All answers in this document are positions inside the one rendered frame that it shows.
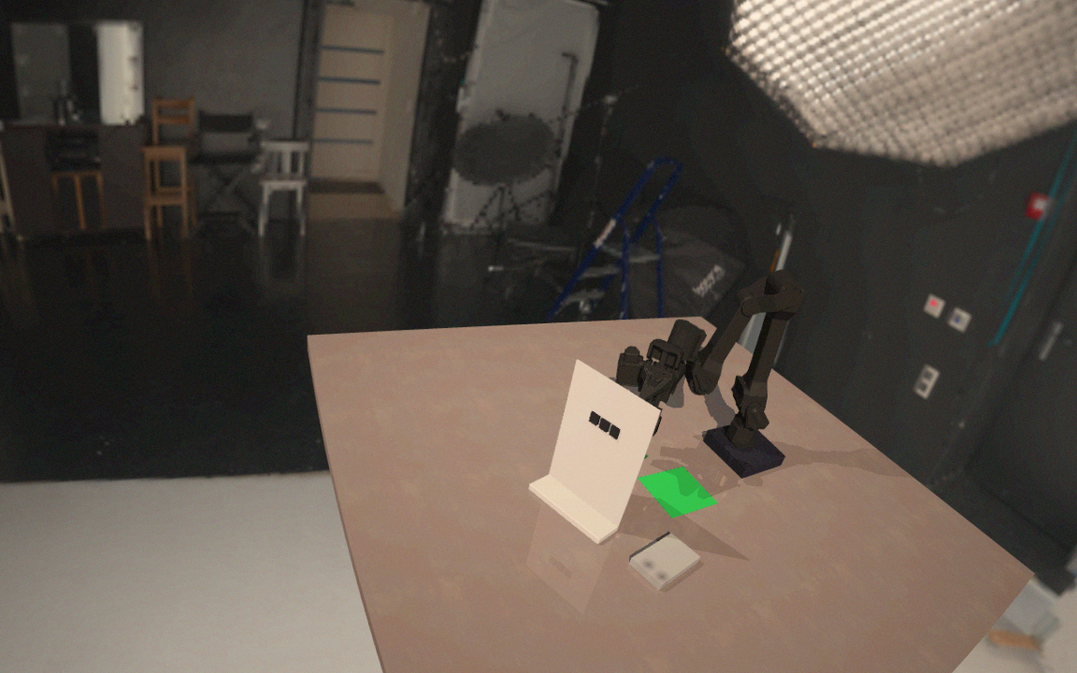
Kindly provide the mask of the cream panel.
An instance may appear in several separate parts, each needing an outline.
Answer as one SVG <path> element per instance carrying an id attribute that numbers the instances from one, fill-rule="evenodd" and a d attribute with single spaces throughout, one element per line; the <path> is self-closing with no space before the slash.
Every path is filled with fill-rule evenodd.
<path id="1" fill-rule="evenodd" d="M 550 476 L 529 483 L 601 544 L 619 527 L 661 410 L 576 361 Z"/>

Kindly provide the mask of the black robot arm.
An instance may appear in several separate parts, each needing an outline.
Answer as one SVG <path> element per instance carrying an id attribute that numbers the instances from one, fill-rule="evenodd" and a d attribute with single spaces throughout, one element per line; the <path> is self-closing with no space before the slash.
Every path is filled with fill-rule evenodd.
<path id="1" fill-rule="evenodd" d="M 707 342 L 707 348 L 701 351 L 702 342 L 707 339 L 704 330 L 684 320 L 676 320 L 671 330 L 668 342 L 683 350 L 682 363 L 677 369 L 681 371 L 679 380 L 685 375 L 693 394 L 710 394 L 721 379 L 724 359 L 729 356 L 752 316 L 766 312 L 749 371 L 735 378 L 732 394 L 739 413 L 736 413 L 729 429 L 722 430 L 737 449 L 757 446 L 754 439 L 757 431 L 769 424 L 764 412 L 767 379 L 769 371 L 772 371 L 786 323 L 794 318 L 803 299 L 802 284 L 789 271 L 781 269 L 735 294 L 735 303 L 712 334 L 710 342 Z M 638 392 L 641 391 L 640 385 L 644 379 L 640 377 L 640 371 L 645 363 L 652 364 L 653 357 L 644 361 L 644 357 L 639 356 L 638 348 L 625 348 L 617 361 L 616 383 L 639 387 Z"/>

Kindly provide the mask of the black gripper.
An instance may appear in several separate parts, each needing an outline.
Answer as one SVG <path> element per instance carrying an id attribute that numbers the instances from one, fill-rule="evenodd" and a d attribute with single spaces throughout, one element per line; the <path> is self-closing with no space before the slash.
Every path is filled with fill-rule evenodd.
<path id="1" fill-rule="evenodd" d="M 640 385 L 639 399 L 649 402 L 654 408 L 662 409 L 659 404 L 669 399 L 669 394 L 674 394 L 679 383 L 680 365 L 682 363 L 683 350 L 674 343 L 666 342 L 662 339 L 655 339 L 647 349 L 647 359 L 654 357 L 653 364 L 645 363 L 640 371 L 640 377 L 644 379 Z M 659 361 L 656 362 L 656 361 Z"/>

